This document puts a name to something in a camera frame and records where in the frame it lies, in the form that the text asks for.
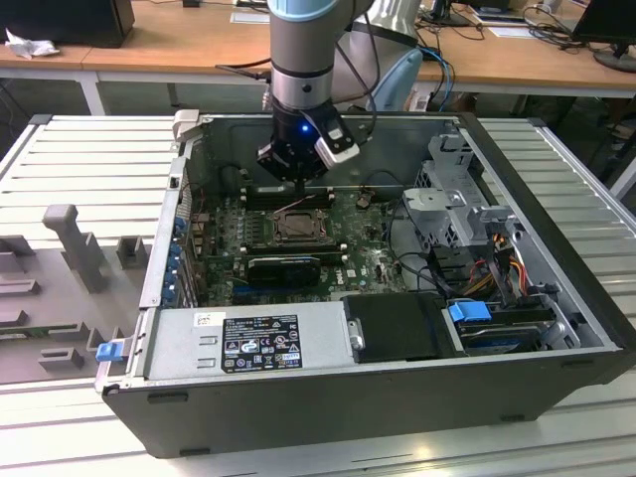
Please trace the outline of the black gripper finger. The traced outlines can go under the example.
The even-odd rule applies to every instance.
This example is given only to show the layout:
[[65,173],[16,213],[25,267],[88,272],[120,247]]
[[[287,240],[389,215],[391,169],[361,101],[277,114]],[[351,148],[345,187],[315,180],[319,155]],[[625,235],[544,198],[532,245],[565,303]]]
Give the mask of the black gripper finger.
[[303,160],[299,163],[299,193],[304,194],[306,184],[320,179],[328,172],[321,159]]
[[257,163],[278,181],[290,184],[300,193],[299,169],[291,146],[283,142],[270,142],[257,151]]

